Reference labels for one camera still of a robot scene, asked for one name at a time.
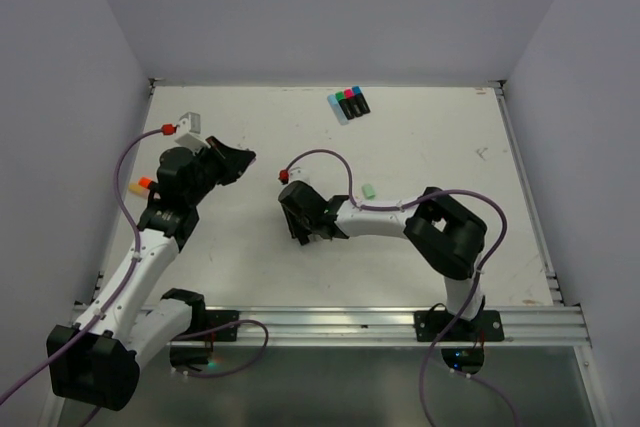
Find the green pastel cap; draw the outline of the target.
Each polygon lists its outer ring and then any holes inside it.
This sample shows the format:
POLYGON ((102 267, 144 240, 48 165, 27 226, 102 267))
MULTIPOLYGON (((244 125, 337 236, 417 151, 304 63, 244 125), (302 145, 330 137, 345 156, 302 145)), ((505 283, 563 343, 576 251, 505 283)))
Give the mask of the green pastel cap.
POLYGON ((371 184, 363 184, 361 186, 361 192, 364 199, 372 200, 376 197, 376 191, 371 184))

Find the orange cap black highlighter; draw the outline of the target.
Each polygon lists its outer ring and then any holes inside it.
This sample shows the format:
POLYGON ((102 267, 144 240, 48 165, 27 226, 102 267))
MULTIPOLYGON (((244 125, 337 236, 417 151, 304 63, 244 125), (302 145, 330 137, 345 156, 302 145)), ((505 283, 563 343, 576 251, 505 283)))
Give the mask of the orange cap black highlighter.
POLYGON ((152 190, 155 186, 155 182, 147 177, 141 177, 138 181, 138 185, 146 190, 152 190))

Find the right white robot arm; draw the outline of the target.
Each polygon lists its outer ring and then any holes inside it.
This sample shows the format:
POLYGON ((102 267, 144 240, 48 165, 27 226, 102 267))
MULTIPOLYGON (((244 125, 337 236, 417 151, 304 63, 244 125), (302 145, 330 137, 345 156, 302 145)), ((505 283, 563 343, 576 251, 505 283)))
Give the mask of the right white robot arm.
POLYGON ((473 286, 484 250, 486 223, 449 195, 412 207, 355 206, 346 195, 324 199, 296 180, 278 197, 291 236, 302 245, 315 235, 325 240, 378 236, 406 239, 427 264, 444 277, 445 326, 451 336, 468 339, 481 327, 485 296, 473 286))

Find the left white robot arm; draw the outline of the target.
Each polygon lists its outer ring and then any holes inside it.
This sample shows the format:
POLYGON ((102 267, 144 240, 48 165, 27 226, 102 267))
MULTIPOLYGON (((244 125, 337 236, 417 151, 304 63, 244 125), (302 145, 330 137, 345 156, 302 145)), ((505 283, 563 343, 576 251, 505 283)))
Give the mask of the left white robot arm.
POLYGON ((46 341, 55 395, 119 411, 132 398, 146 364, 171 340, 201 337, 208 326, 203 295, 173 288, 144 319, 139 312, 183 250, 199 216, 198 204, 217 186, 236 182, 255 152, 189 134, 163 152, 148 199, 133 224, 134 240, 91 305, 46 341))

